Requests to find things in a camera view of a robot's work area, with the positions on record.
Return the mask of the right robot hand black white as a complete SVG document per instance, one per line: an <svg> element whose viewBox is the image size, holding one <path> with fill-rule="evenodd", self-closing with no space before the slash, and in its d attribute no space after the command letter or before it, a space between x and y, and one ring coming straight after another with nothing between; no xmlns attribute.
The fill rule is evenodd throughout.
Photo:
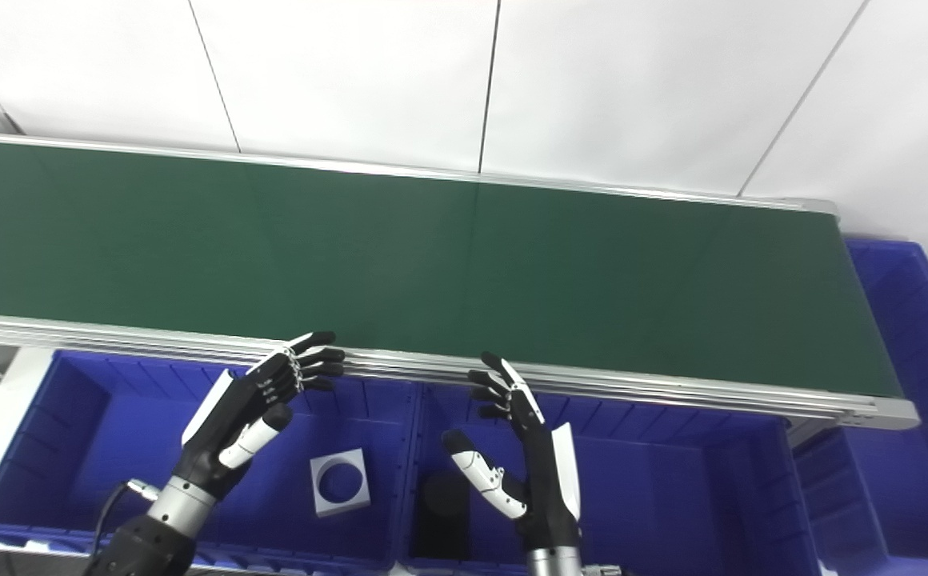
<svg viewBox="0 0 928 576"><path fill-rule="evenodd" d="M559 555L581 544L580 478L569 423L551 429L529 383L504 358L485 351L482 370L470 370L478 415L508 423L525 457L525 480L476 448L463 430L442 434L443 449L473 488L500 515L514 522L530 554Z"/></svg>

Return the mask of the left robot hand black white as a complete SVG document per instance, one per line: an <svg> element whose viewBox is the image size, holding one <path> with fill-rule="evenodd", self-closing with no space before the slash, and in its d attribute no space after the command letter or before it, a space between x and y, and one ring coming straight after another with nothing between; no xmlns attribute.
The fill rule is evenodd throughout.
<svg viewBox="0 0 928 576"><path fill-rule="evenodd" d="M304 390L333 389L346 353L331 331L311 332L273 349L240 377L224 372L190 422L178 464L182 484L223 500L244 478L253 457L292 422L290 402Z"/></svg>

